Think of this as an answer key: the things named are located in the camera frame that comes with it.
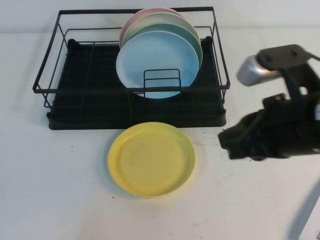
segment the plate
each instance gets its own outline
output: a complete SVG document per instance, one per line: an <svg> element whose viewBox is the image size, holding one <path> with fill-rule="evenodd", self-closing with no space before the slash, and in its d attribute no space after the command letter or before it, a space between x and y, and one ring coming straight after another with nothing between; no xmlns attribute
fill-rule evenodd
<svg viewBox="0 0 320 240"><path fill-rule="evenodd" d="M124 35L126 33L126 31L128 30L128 28L131 26L131 24L133 24L135 21L137 21L138 19L149 15L149 14L154 14L154 13L171 13L171 14L175 14L178 15L182 18L184 18L180 13L178 13L175 10L172 10L170 8L149 8L149 9L142 9L140 11L138 11L137 13L135 13L123 26L121 33L120 33L120 38L119 38L119 45L122 47L122 40L124 38Z"/></svg>
<svg viewBox="0 0 320 240"><path fill-rule="evenodd" d="M147 32L152 32L152 31L165 31L165 32L170 32L173 34L177 34L180 37L184 38L185 40L188 41L188 43L191 44L191 46L194 48L196 55L198 56L198 61L199 61L199 69L202 63L202 59L203 59L203 53L202 53L202 48L201 48L201 44L198 42L197 38L187 29L181 27L181 26L177 26L174 24L169 24L169 23L157 23L157 24L153 24L150 26L146 26L142 29L140 29L139 31L137 31L135 34L132 35L131 38L139 35L139 34L143 34L143 33L147 33Z"/></svg>
<svg viewBox="0 0 320 240"><path fill-rule="evenodd" d="M166 31L150 31L130 39L120 50L116 59L116 72L123 85L127 88L144 87L144 71L146 88L188 87L198 73L198 56L187 40L177 34ZM146 92L145 97L163 99L180 92Z"/></svg>
<svg viewBox="0 0 320 240"><path fill-rule="evenodd" d="M169 12L157 12L143 16L132 23L124 33L122 44L120 46L123 47L123 42L127 43L131 36L137 31L153 24L174 24L185 28L190 31L200 43L200 38L196 29L185 18Z"/></svg>
<svg viewBox="0 0 320 240"><path fill-rule="evenodd" d="M125 191L155 197L179 188L195 166L195 150L178 128L160 122L132 126L113 142L107 165Z"/></svg>

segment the black drip tray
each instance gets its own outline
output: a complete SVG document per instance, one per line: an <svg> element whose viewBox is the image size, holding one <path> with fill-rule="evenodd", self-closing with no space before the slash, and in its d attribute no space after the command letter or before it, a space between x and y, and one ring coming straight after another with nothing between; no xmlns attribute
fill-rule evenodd
<svg viewBox="0 0 320 240"><path fill-rule="evenodd" d="M212 38L201 41L203 61L191 88L218 88ZM121 89L116 72L119 45L68 41L58 89ZM111 95L56 94L47 114L51 129L126 129L143 122L176 127L217 127L226 123L220 91L184 92L165 99L135 93Z"/></svg>

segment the dish rack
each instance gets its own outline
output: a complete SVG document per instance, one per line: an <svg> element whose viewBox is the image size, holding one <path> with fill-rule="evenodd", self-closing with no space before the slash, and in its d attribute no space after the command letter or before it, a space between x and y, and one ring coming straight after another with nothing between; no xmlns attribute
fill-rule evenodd
<svg viewBox="0 0 320 240"><path fill-rule="evenodd" d="M163 122L178 128L226 124L224 103L230 79L214 8L173 9L191 15L190 19L196 22L211 22L194 24L203 36L199 34L203 61L191 86L181 87L179 69L145 70L145 73L174 71L177 86L125 88L119 80L116 60L120 31L140 9L59 11L32 88L44 97L44 107L49 109L46 114L49 127L53 130L126 129L143 122ZM144 83L162 79L167 78L146 78L144 74ZM146 98L147 92L179 94L151 99Z"/></svg>

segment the white table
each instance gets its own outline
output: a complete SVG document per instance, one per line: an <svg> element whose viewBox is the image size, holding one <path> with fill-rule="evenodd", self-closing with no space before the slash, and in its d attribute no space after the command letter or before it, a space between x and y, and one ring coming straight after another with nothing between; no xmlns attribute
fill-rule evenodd
<svg viewBox="0 0 320 240"><path fill-rule="evenodd" d="M286 92L281 80L242 86L235 76L245 57L291 43L320 55L320 28L220 35L231 79L226 128L261 108L263 98ZM103 170L105 151L122 130L48 128L43 97L32 85L49 39L49 33L0 34L1 240L286 238L320 179L319 156L231 161L217 137L222 128L185 128L196 150L187 183L161 197L129 195Z"/></svg>

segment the white wall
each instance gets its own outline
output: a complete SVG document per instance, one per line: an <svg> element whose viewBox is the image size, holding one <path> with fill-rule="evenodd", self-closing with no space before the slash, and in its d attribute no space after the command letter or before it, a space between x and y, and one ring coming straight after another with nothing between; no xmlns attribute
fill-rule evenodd
<svg viewBox="0 0 320 240"><path fill-rule="evenodd" d="M320 25L320 0L1 0L0 33L51 32L59 10L214 6L220 28Z"/></svg>

